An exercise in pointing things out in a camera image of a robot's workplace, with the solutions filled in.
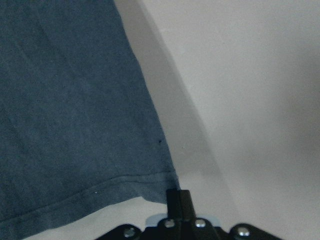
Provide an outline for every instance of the fabric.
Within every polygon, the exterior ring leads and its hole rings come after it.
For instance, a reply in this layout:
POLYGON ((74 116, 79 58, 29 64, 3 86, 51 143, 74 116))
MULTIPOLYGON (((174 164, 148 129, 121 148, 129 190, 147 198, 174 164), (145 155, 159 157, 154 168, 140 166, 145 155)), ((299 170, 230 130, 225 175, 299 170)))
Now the fabric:
POLYGON ((179 188, 112 1, 0 2, 0 239, 179 188))

